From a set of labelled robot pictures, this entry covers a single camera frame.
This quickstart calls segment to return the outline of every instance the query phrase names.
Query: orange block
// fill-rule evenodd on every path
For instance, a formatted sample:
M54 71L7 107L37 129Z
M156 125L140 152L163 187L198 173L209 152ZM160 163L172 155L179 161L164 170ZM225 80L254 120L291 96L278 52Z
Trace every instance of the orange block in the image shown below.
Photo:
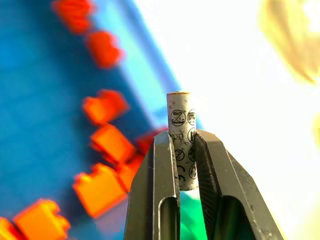
M117 169L118 177L127 192L130 192L131 183L139 170L143 159L144 156L137 154L128 164L120 165Z
M88 0L56 0L52 8L60 19L74 34L84 34L91 28L88 16L93 12L94 6Z
M82 107L94 125L105 124L129 111L124 96L113 90L101 90L98 98L86 97Z
M87 47L99 68L114 67L123 53L114 46L114 37L106 31L89 33L86 38Z
M115 126L108 123L96 131L91 140L91 146L95 150L107 155L117 164L124 164L136 152L129 140Z
M93 167L92 174L76 176L73 189L93 218L100 217L127 197L116 172L101 163Z
M4 217L0 217L0 239L1 240L24 240L15 227Z
M149 151L150 146L153 143L154 137L163 131L168 131L168 128L167 127L158 128L152 132L147 133L146 135L139 137L136 140L136 145L137 145L139 151L143 155L146 155Z
M30 240L65 240L69 222L62 216L59 206L51 200L40 199L18 214L14 222Z

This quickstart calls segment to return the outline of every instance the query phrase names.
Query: white battery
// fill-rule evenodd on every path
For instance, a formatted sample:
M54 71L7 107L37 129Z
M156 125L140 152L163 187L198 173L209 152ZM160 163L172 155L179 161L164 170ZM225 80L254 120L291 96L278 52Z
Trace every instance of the white battery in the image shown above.
M196 113L190 92L166 95L169 135L172 138L181 191L198 188L194 136Z

